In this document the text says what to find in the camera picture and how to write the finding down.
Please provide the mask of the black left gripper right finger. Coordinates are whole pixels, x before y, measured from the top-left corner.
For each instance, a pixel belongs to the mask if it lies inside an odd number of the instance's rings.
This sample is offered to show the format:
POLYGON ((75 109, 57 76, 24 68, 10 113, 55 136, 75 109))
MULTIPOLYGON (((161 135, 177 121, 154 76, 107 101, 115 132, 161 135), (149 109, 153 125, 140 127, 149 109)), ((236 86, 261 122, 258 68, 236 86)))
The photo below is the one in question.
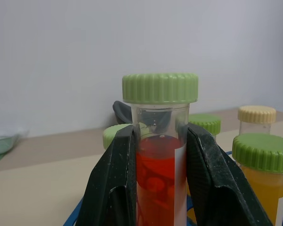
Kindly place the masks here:
POLYGON ((198 226, 273 226, 242 170, 208 131, 188 124, 186 154, 198 226))

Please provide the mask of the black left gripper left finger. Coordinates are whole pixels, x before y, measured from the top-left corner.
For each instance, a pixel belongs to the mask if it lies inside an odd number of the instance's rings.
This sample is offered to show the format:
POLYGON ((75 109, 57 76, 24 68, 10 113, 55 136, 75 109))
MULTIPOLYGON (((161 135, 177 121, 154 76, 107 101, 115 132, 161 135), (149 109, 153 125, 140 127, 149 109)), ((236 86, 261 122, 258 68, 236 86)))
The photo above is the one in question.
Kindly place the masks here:
POLYGON ((136 139, 120 129, 87 183, 76 226, 136 226, 136 139))

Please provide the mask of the red liquid tube green cap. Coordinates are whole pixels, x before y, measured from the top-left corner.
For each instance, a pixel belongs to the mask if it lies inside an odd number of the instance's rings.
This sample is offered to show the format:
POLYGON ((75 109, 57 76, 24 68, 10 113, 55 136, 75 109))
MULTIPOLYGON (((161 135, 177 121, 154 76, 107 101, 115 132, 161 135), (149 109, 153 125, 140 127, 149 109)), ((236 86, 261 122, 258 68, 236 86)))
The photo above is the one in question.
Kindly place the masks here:
POLYGON ((186 143, 193 73, 130 74, 122 79, 136 137, 136 225, 186 226, 186 143))

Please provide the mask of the yellow liquid tube green cap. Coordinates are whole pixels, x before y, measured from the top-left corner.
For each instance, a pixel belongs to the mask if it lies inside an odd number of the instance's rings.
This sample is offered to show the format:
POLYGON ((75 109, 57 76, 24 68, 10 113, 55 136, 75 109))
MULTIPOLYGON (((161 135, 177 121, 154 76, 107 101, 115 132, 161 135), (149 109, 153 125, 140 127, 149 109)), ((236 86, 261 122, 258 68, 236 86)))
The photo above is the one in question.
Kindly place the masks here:
POLYGON ((233 139, 232 157, 273 226, 283 224, 283 137, 245 133, 233 139))

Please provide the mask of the blue tube rack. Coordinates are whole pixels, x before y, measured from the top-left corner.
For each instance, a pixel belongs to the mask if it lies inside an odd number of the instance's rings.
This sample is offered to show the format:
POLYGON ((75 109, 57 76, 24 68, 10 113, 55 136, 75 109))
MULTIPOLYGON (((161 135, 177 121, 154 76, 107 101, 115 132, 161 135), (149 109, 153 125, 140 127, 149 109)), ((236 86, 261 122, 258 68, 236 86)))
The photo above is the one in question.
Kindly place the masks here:
MULTIPOLYGON (((228 152, 225 152, 227 155, 231 155, 232 152, 231 151, 228 151, 228 152)), ((80 211, 80 208, 81 208, 81 205, 82 205, 82 202, 83 202, 83 199, 81 199, 78 203, 78 205, 75 207, 75 209, 73 210, 73 212, 70 214, 70 216, 68 217, 68 219, 66 220, 66 222, 63 224, 63 226, 75 226, 75 223, 76 223, 76 220, 78 218, 78 214, 79 214, 79 211, 80 211)), ((188 211, 190 209, 193 209, 193 204, 192 204, 192 201, 191 201, 191 197, 188 196, 188 204, 187 204, 187 208, 188 208, 188 211)), ((191 218, 187 218, 187 226, 197 226, 196 224, 196 220, 193 220, 191 218)))

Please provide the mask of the tube with cream cap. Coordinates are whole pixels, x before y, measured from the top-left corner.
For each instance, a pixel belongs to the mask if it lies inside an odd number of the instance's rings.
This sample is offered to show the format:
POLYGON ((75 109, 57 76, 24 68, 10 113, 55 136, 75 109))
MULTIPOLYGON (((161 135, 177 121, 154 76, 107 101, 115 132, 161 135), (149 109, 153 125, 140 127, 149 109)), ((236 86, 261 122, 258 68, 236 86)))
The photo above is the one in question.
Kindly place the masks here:
POLYGON ((238 108, 240 121, 239 134, 270 134, 271 126, 276 122, 277 112, 274 108, 262 105, 245 105, 238 108))

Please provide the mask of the dark grey curved object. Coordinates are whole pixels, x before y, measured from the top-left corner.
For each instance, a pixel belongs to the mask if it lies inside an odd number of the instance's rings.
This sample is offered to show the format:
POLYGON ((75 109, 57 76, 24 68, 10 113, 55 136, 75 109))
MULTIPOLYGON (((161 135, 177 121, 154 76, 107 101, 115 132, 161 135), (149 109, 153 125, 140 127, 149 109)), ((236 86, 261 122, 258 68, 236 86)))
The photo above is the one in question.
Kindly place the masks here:
POLYGON ((115 101, 113 103, 113 110, 118 124, 132 124, 132 111, 129 105, 121 101, 115 101))

